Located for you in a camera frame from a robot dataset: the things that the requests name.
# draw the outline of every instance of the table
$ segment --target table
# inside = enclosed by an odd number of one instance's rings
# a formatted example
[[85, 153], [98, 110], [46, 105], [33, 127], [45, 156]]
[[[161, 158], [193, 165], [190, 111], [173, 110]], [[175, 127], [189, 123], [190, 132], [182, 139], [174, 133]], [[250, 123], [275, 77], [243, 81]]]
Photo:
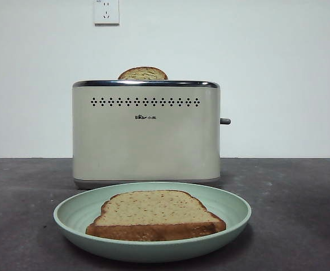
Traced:
[[221, 159], [208, 183], [252, 207], [245, 230], [218, 251], [163, 264], [92, 255], [52, 218], [81, 193], [71, 159], [0, 159], [0, 270], [330, 270], [330, 159]]

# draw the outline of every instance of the toast in toaster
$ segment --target toast in toaster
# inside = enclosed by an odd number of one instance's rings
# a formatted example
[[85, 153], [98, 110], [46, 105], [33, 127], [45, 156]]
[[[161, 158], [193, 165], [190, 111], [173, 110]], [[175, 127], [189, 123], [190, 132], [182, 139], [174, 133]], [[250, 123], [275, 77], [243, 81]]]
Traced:
[[154, 67], [136, 67], [122, 72], [119, 80], [167, 80], [166, 73]]
[[86, 234], [127, 241], [170, 241], [205, 236], [225, 228], [223, 220], [189, 193], [155, 190], [111, 197]]

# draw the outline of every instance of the stainless steel toaster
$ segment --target stainless steel toaster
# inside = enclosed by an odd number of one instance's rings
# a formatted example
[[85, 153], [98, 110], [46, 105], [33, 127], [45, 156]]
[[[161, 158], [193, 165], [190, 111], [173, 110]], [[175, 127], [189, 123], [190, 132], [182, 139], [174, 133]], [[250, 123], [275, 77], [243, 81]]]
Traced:
[[[73, 178], [80, 189], [220, 176], [220, 87], [204, 81], [73, 85]], [[229, 124], [229, 119], [221, 119]]]

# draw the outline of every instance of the wall socket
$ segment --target wall socket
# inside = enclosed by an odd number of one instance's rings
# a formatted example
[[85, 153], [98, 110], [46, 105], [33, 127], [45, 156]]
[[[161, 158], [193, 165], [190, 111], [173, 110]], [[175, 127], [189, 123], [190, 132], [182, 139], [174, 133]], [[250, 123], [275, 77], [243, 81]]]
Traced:
[[93, 0], [95, 25], [120, 24], [119, 0]]

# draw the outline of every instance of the light green plate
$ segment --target light green plate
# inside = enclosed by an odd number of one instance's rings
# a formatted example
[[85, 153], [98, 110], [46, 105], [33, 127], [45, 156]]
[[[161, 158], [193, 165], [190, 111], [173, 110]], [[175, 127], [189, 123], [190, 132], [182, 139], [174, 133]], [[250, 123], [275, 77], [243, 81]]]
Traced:
[[[161, 189], [190, 193], [224, 220], [227, 229], [203, 237], [155, 242], [120, 241], [85, 234], [86, 227], [100, 215], [101, 205], [110, 197], [130, 191]], [[93, 189], [66, 199], [54, 210], [54, 220], [76, 246], [109, 259], [138, 263], [178, 261], [215, 251], [241, 233], [250, 215], [250, 205], [235, 194], [209, 186], [178, 182], [138, 182]]]

